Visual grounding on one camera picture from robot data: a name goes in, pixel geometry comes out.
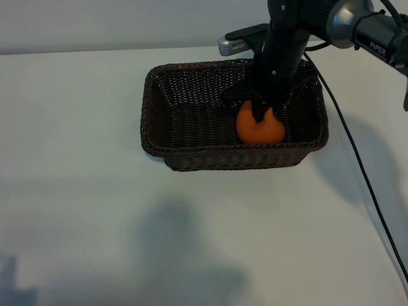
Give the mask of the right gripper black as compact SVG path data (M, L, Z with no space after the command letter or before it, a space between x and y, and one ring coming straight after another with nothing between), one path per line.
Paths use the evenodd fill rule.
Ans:
M266 41L254 56L250 73L223 90L224 101L251 100L252 117L260 123L271 104L281 103L288 95L317 77L311 64L302 62L307 42Z

